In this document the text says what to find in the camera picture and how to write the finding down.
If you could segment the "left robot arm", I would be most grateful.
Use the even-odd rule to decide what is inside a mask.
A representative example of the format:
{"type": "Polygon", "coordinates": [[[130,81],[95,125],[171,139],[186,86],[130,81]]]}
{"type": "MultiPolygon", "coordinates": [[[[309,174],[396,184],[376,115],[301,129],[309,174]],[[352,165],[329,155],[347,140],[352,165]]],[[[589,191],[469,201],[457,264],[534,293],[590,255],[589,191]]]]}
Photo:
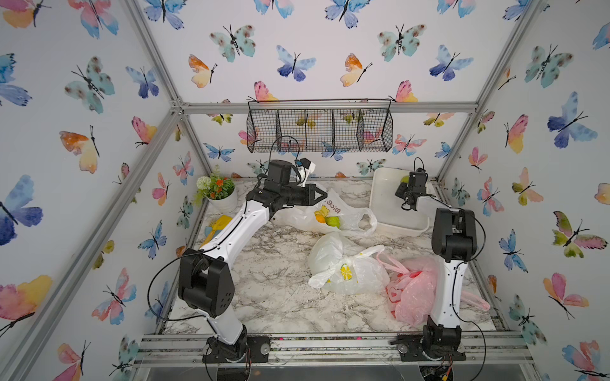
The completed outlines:
{"type": "Polygon", "coordinates": [[[221,233],[199,250],[180,258],[178,296],[200,312],[218,340],[235,345],[246,335],[245,326],[230,306],[235,285],[231,268],[257,231],[278,211],[294,206],[314,206],[327,192],[308,178],[315,164],[303,158],[296,163],[271,160],[260,183],[246,194],[238,213],[221,233]]]}

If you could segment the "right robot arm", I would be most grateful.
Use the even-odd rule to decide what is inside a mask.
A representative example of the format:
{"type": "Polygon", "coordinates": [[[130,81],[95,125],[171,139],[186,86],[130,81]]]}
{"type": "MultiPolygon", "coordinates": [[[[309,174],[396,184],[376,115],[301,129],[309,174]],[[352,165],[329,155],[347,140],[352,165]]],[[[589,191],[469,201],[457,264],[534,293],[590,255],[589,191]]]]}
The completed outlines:
{"type": "Polygon", "coordinates": [[[396,197],[403,209],[416,211],[434,223],[431,248],[438,257],[435,303],[426,325],[429,333],[461,333],[459,317],[463,277],[478,250],[477,219],[474,212],[449,206],[427,192],[428,174],[419,167],[400,183],[396,197]]]}

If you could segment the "pink plastic bag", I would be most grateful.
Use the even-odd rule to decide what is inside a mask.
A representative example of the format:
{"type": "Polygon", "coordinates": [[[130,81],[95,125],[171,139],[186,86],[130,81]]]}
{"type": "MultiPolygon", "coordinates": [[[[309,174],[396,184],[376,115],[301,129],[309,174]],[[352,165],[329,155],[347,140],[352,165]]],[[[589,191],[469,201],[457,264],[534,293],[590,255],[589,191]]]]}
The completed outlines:
{"type": "Polygon", "coordinates": [[[384,252],[376,260],[390,272],[385,292],[392,317],[411,326],[424,324],[435,302],[437,260],[421,256],[399,262],[384,252]]]}

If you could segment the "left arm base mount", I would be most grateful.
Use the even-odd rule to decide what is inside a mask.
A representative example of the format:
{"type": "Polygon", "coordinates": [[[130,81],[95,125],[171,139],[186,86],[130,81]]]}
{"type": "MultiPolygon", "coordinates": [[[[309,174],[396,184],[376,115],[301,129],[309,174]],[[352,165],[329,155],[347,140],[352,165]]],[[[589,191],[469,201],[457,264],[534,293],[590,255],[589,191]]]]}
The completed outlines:
{"type": "Polygon", "coordinates": [[[226,344],[217,337],[207,340],[203,363],[225,364],[246,361],[249,363],[267,363],[271,352],[269,336],[251,336],[243,327],[242,333],[234,344],[226,344]]]}

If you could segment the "white printed plastic bag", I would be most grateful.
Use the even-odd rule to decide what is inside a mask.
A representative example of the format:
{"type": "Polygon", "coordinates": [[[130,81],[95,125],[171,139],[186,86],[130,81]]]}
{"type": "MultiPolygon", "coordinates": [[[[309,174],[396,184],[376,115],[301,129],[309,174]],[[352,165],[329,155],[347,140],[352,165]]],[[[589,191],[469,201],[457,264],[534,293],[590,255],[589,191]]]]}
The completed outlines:
{"type": "Polygon", "coordinates": [[[276,212],[271,222],[314,233],[341,233],[345,237],[368,237],[378,227],[370,208],[349,206],[333,189],[317,185],[327,197],[314,206],[294,206],[276,212]]]}

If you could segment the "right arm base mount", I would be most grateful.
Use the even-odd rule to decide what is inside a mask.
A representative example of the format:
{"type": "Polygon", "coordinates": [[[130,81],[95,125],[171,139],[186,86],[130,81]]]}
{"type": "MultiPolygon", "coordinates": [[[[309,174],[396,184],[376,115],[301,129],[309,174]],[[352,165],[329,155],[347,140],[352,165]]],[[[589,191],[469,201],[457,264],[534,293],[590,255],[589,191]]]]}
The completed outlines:
{"type": "Polygon", "coordinates": [[[461,341],[459,325],[446,327],[428,317],[421,334],[400,334],[389,344],[396,347],[402,362],[465,361],[465,352],[460,350],[461,341]]]}

